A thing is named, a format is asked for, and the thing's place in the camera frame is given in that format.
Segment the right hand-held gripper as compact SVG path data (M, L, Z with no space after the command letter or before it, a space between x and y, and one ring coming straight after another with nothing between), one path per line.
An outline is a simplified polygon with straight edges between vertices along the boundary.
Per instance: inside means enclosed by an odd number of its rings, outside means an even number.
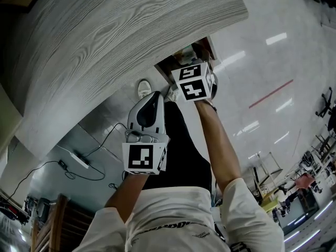
M211 60L210 52L197 43L193 43L193 50L197 58L206 62L173 70L174 81L186 102L213 99L218 85L207 63Z

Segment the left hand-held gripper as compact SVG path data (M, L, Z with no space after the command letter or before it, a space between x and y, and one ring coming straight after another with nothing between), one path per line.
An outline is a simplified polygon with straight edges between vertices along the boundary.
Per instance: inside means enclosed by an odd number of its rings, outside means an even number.
M155 91L142 98L129 112L122 143L124 170L130 174L158 175L165 170L169 140L164 98Z

